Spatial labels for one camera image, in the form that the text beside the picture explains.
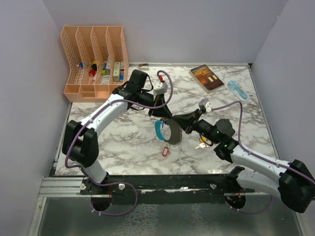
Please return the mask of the blue handled key ring organiser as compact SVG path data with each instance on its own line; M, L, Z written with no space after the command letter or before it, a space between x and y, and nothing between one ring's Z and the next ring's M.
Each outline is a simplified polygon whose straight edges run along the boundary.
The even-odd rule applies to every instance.
M182 141L182 130L173 119L162 118L154 123L155 133L159 140L175 147Z

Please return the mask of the red key tag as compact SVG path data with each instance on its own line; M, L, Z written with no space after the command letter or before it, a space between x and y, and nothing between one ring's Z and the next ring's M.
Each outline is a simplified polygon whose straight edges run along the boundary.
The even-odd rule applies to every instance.
M169 153L170 153L169 147L164 147L163 152L162 152L162 156L166 157Z

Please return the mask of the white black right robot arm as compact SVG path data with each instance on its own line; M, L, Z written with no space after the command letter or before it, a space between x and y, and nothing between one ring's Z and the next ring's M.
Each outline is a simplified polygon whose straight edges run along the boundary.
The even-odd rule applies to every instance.
M195 110L175 115L173 120L187 134L195 131L215 144L214 151L220 159L242 165L235 176L226 180L229 191L255 189L280 198L295 212L306 211L315 198L315 179L302 161L287 162L254 152L233 139L235 130L228 119L211 125L200 117L201 111Z

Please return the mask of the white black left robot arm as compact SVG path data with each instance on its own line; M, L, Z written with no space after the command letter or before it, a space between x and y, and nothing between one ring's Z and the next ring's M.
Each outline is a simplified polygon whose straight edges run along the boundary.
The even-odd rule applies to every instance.
M115 88L109 98L91 115L81 121L71 120L67 123L63 138L62 153L66 160L76 162L76 167L92 181L92 189L103 194L108 190L109 182L105 179L108 173L98 161L98 137L103 130L120 114L132 105L158 111L157 117L171 118L167 108L169 99L161 98L169 90L173 91L173 83L160 80L156 87L144 89L149 75L140 70L133 70L131 77L121 86Z

